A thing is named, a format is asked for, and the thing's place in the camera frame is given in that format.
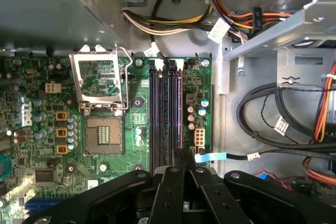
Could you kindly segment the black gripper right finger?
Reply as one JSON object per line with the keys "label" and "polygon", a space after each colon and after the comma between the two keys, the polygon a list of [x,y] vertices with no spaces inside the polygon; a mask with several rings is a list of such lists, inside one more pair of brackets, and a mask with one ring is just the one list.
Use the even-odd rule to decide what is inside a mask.
{"label": "black gripper right finger", "polygon": [[242,171],[219,178],[196,166],[191,150],[185,167],[215,223],[335,223],[334,207]]}

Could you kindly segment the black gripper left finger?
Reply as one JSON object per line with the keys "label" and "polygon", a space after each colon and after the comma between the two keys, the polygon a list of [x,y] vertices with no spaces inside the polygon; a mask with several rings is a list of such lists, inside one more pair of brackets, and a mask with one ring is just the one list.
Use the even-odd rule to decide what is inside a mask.
{"label": "black gripper left finger", "polygon": [[34,213],[24,223],[180,223],[184,202],[183,149],[155,175],[133,170]]}

